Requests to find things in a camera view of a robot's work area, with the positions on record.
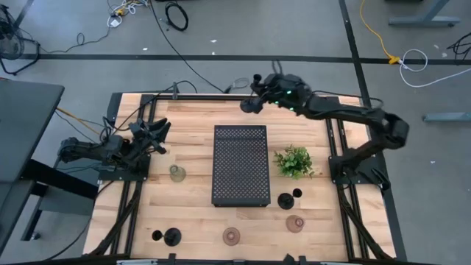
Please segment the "white cable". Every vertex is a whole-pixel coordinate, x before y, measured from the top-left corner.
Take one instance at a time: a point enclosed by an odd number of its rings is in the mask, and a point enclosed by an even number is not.
[[[116,16],[112,16],[113,14],[116,14],[116,10],[120,10],[121,8],[124,8],[125,10],[127,10],[129,13],[131,13],[131,15],[134,15],[135,14],[135,7],[140,7],[140,6],[146,6],[148,7],[148,0],[139,0],[140,3],[136,3],[136,1],[134,0],[123,0],[123,2],[121,3],[121,5],[115,7],[111,13],[111,15],[108,17],[108,20],[107,20],[107,26],[108,27],[112,27],[112,28],[116,28],[118,27],[119,25],[121,25],[121,22],[123,22],[123,18],[120,16],[120,15],[116,15]],[[116,22],[118,22],[117,24],[114,24],[112,25],[110,23],[110,20],[111,18],[114,18],[114,20],[116,20]]]
[[[404,62],[406,61],[406,55],[407,55],[409,52],[419,52],[421,55],[423,55],[423,57],[425,58],[425,65],[424,65],[424,67],[422,67],[421,69],[412,69],[412,68],[408,67]],[[410,87],[412,87],[412,88],[424,88],[424,87],[426,87],[426,86],[435,84],[436,82],[440,82],[440,81],[443,81],[443,80],[447,80],[447,79],[449,79],[449,78],[451,78],[451,77],[457,77],[457,76],[460,75],[460,74],[464,74],[464,73],[466,73],[466,72],[468,72],[468,71],[471,71],[471,68],[468,68],[468,69],[466,69],[466,70],[464,70],[464,71],[461,71],[461,72],[459,72],[459,73],[452,74],[452,75],[450,75],[450,76],[437,79],[437,80],[435,80],[435,81],[433,81],[433,82],[429,82],[428,84],[424,84],[424,85],[411,85],[411,84],[409,84],[409,83],[406,81],[406,79],[405,79],[404,76],[403,76],[403,68],[404,68],[405,70],[413,71],[413,72],[416,72],[416,73],[417,73],[417,72],[420,72],[420,71],[424,71],[425,68],[427,68],[427,65],[428,65],[428,57],[427,57],[427,55],[426,55],[424,52],[420,51],[419,49],[410,49],[410,50],[408,50],[408,51],[404,54],[403,59],[402,59],[402,60],[399,60],[399,64],[400,64],[400,66],[399,66],[399,73],[400,73],[401,78],[403,79],[403,81],[404,81],[404,83],[405,83],[406,85],[408,85],[408,86],[410,86]]]

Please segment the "desk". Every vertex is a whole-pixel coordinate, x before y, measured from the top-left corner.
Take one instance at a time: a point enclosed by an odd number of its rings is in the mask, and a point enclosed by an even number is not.
[[[209,100],[205,95],[194,96],[199,100],[181,98],[170,100],[169,95],[163,94],[157,100],[155,121],[166,117],[171,122],[165,144],[168,152],[152,154],[149,179],[142,189],[132,258],[168,258],[169,253],[176,253],[177,259],[282,261],[289,253],[294,257],[305,255],[308,261],[347,260],[337,191],[331,183],[327,162],[330,145],[325,121],[296,117],[276,105],[265,105],[257,115],[242,113],[240,101],[236,100],[218,100],[218,96]],[[116,126],[139,106],[140,100],[139,93],[122,95]],[[340,100],[359,105],[356,98]],[[148,109],[144,111],[145,120]],[[215,208],[211,204],[213,135],[217,124],[266,125],[272,196],[268,207]],[[368,140],[364,125],[345,122],[344,127],[351,147]],[[122,135],[130,137],[130,132]],[[307,148],[315,171],[312,179],[291,180],[278,173],[272,162],[273,154],[290,144]],[[169,166],[174,163],[187,172],[181,183],[170,180]],[[84,253],[93,250],[115,222],[122,186],[121,182],[110,185],[96,200]],[[285,211],[277,205],[277,196],[291,193],[294,188],[302,189],[302,197],[295,199],[291,210]],[[366,228],[386,253],[395,256],[380,190],[369,184],[356,188]],[[292,214],[306,220],[301,233],[293,234],[286,229],[285,220]],[[182,232],[182,241],[176,247],[166,246],[163,240],[152,240],[154,230],[165,232],[171,227]],[[228,227],[241,232],[241,240],[234,247],[222,240],[222,233]],[[355,253],[359,256],[356,231],[353,225],[350,227]],[[121,233],[118,252],[124,249],[125,235]]]

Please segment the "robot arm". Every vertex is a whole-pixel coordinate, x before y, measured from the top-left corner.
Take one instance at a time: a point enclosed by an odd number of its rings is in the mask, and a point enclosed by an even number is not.
[[[369,125],[377,136],[357,149],[348,149],[341,157],[333,158],[333,174],[343,175],[345,171],[355,171],[361,161],[384,149],[398,149],[406,144],[408,124],[398,116],[380,108],[343,105],[317,96],[300,77],[293,74],[270,74],[263,82],[256,74],[251,89],[258,95],[254,99],[241,102],[245,113],[259,113],[263,104],[276,104],[307,119],[341,119]]]
[[[63,162],[80,158],[98,160],[105,165],[117,166],[132,171],[138,170],[141,158],[152,146],[156,152],[165,154],[166,150],[160,145],[165,141],[170,129],[167,118],[149,124],[139,119],[131,123],[132,141],[120,135],[111,135],[101,144],[92,144],[69,138],[61,143],[59,157]]]

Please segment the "gray desk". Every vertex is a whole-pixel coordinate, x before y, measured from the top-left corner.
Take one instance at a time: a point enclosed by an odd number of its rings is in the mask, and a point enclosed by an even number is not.
[[[49,185],[89,199],[96,194],[95,185],[31,160],[63,91],[0,80],[0,254],[30,194],[43,197]]]

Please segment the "yellow cable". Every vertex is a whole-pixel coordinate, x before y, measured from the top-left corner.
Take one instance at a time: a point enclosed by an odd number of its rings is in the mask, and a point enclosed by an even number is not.
[[[88,126],[88,124],[86,124],[85,122],[83,122],[81,119],[77,118],[74,114],[72,113],[69,113],[67,110],[64,110],[60,107],[57,107],[57,110],[59,110],[61,113],[64,113],[66,114],[67,116],[73,118],[73,119],[76,119],[79,123],[81,123],[83,126],[87,127],[88,129],[90,129],[92,132],[96,133],[97,135],[100,135],[99,132],[95,131],[92,127]]]
[[[372,32],[374,35],[376,35],[376,37],[378,37],[380,39],[380,42],[381,42],[381,46],[383,47],[383,51],[384,53],[389,57],[389,64],[395,64],[397,62],[399,62],[400,60],[400,57],[397,57],[397,56],[393,56],[393,55],[390,55],[388,53],[388,51],[386,51],[386,48],[384,47],[384,43],[383,43],[383,39],[381,37],[381,35],[379,35],[376,31],[374,31],[371,27],[369,27],[369,25],[365,22],[365,19],[363,18],[363,6],[365,4],[365,0],[363,0],[361,2],[361,6],[360,6],[360,18],[361,20],[363,21],[363,24],[365,24],[365,26],[367,27],[367,29]]]

